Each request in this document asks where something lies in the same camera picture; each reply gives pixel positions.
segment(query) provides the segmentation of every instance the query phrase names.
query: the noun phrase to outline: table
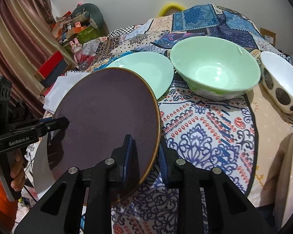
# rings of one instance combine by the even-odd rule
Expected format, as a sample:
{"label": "table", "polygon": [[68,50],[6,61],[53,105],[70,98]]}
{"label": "table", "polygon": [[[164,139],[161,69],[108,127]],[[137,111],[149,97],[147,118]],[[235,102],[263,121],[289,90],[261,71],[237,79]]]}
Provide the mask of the table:
{"label": "table", "polygon": [[[175,43],[204,35],[242,46],[259,65],[261,51],[285,58],[246,16],[206,4],[117,29],[86,43],[80,68],[93,72],[126,52],[151,51],[169,58]],[[191,92],[176,73],[158,103],[169,147],[197,167],[222,168],[255,207],[274,202],[278,173],[293,132],[293,115],[283,113],[261,83],[244,96],[210,101]],[[113,232],[173,233],[177,199],[178,190],[164,188],[159,166],[154,164],[145,183],[112,207]]]}

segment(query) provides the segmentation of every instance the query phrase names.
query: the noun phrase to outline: finger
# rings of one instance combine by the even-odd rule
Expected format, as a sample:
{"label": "finger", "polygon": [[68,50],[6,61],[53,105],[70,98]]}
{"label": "finger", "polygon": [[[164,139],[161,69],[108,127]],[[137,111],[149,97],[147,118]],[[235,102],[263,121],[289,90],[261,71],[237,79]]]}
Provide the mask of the finger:
{"label": "finger", "polygon": [[21,158],[20,161],[14,162],[10,172],[11,178],[15,178],[19,174],[20,170],[23,168],[23,161],[23,158]]}
{"label": "finger", "polygon": [[20,182],[20,184],[14,189],[16,192],[18,191],[21,191],[25,185],[25,181],[26,181],[26,178],[25,178],[25,175],[23,176],[22,178],[22,181]]}
{"label": "finger", "polygon": [[14,156],[15,156],[15,161],[19,162],[22,158],[22,152],[20,149],[16,149],[14,152]]}
{"label": "finger", "polygon": [[25,176],[24,169],[22,168],[18,175],[12,180],[11,187],[16,189],[22,182],[23,177]]}

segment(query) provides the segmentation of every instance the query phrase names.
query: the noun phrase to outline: curtain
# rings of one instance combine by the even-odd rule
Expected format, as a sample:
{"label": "curtain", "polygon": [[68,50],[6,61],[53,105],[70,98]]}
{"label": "curtain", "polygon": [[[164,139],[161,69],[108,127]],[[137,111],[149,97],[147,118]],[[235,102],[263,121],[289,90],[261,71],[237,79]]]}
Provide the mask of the curtain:
{"label": "curtain", "polygon": [[50,0],[0,0],[0,76],[13,83],[12,103],[24,100],[37,118],[44,113],[38,68],[58,50],[74,65],[51,33],[51,17]]}

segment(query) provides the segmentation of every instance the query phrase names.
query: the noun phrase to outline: pink bunny toy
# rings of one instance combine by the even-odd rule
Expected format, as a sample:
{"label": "pink bunny toy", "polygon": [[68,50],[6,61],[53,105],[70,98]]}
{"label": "pink bunny toy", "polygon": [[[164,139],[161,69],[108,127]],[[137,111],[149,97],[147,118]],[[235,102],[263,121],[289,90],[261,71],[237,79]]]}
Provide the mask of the pink bunny toy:
{"label": "pink bunny toy", "polygon": [[78,39],[74,39],[74,42],[70,42],[71,51],[74,53],[74,59],[76,63],[80,62],[81,59],[81,52],[82,52],[82,45],[78,42]]}

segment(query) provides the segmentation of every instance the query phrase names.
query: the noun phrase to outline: silver bolt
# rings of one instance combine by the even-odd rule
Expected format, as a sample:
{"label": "silver bolt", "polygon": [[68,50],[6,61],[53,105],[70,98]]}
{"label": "silver bolt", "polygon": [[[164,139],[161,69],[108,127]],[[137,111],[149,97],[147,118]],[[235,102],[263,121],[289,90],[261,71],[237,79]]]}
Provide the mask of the silver bolt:
{"label": "silver bolt", "polygon": [[115,162],[114,159],[106,159],[106,160],[105,160],[105,163],[106,163],[107,165],[113,164],[114,162]]}
{"label": "silver bolt", "polygon": [[221,168],[218,168],[218,167],[213,168],[213,173],[221,174],[221,172],[222,172]]}
{"label": "silver bolt", "polygon": [[77,172],[77,168],[76,168],[76,167],[71,167],[71,168],[68,169],[68,172],[69,172],[70,174],[74,174],[74,173]]}
{"label": "silver bolt", "polygon": [[177,160],[176,160],[176,163],[177,163],[178,165],[184,165],[186,162],[185,162],[184,159],[177,159]]}

